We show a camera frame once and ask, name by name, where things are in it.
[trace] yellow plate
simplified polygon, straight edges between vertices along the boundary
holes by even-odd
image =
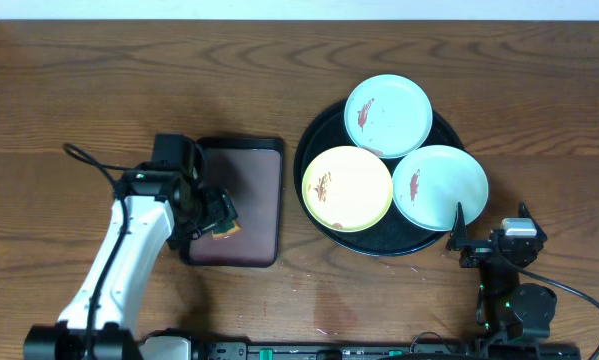
[[[341,232],[376,224],[392,203],[392,178],[374,154],[339,146],[319,154],[302,180],[303,201],[323,226]]]

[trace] white plate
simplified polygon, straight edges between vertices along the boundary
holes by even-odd
[[[369,151],[339,146],[319,154],[308,165],[302,197],[310,214],[325,227],[361,231],[388,212],[392,179],[386,165]]]
[[[488,201],[488,178],[481,165],[450,146],[426,146],[411,152],[397,165],[392,182],[399,211],[429,230],[452,230],[458,202],[469,224]]]
[[[344,110],[346,131],[360,148],[383,159],[405,156],[428,137],[432,106],[414,82],[379,75],[357,86]]]

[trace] black round tray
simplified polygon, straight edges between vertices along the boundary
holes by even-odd
[[[330,148],[342,145],[354,146],[343,123],[345,105],[346,100],[344,99],[319,114],[308,126],[297,146],[293,172],[295,189],[304,212],[321,232],[337,244],[362,254],[376,256],[406,255],[432,245],[445,232],[426,230],[411,223],[399,212],[394,202],[390,205],[386,215],[377,224],[369,229],[354,233],[330,230],[321,225],[306,209],[301,194],[301,180],[310,162],[317,155]],[[457,133],[436,111],[433,111],[430,134],[421,146],[428,145],[448,145],[464,150]],[[401,159],[382,159],[382,161],[392,174]]]

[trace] white background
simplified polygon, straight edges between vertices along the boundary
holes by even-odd
[[[0,0],[5,19],[599,20],[599,0]]]

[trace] tabletop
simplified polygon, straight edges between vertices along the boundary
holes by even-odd
[[[304,214],[292,160],[308,124],[356,84],[403,74],[428,94],[491,187],[485,237],[525,201],[549,240],[529,269],[599,300],[599,23],[0,21],[0,358],[54,324],[108,228],[99,160],[149,159],[157,132],[285,142],[278,258],[190,267],[164,247],[138,334],[179,327],[273,342],[467,340],[476,270],[446,237],[402,257],[336,245]],[[557,291],[554,342],[586,357],[599,312]]]

